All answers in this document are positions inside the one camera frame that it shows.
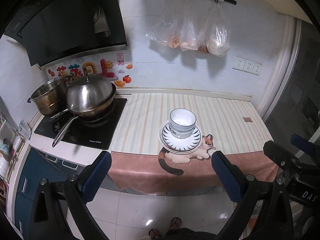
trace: stack of bowls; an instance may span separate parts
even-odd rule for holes
[[[184,139],[192,134],[196,126],[196,116],[189,110],[177,108],[171,111],[169,119],[170,132],[176,138]]]

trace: cat tail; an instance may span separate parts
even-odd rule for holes
[[[161,151],[159,152],[159,155],[158,155],[158,161],[159,161],[159,164],[160,164],[161,168],[164,169],[165,171],[171,173],[171,174],[182,175],[183,174],[183,170],[170,167],[165,162],[165,151],[166,150],[164,148],[162,148]]]

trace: black range hood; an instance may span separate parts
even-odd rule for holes
[[[4,34],[26,48],[31,66],[127,49],[118,0],[27,0]]]

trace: foot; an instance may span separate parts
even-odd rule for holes
[[[160,239],[161,238],[161,234],[160,232],[157,230],[157,229],[151,229],[149,231],[149,236],[152,238],[152,239]]]
[[[179,229],[181,227],[181,223],[182,222],[181,222],[180,218],[174,217],[170,222],[169,230],[170,229]]]

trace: cat illustration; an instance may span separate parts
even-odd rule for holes
[[[202,141],[198,149],[196,149],[194,152],[191,152],[189,154],[175,154],[172,152],[169,152],[167,149],[162,147],[161,151],[158,155],[158,161],[160,166],[167,172],[174,174],[174,175],[182,175],[183,170],[176,169],[173,167],[170,167],[166,162],[165,159],[170,159],[173,163],[188,163],[190,162],[191,158],[197,158],[199,160],[201,159],[208,159],[209,158],[209,150],[210,149],[216,149],[213,145],[212,141],[212,135],[208,134],[207,136],[202,136]]]

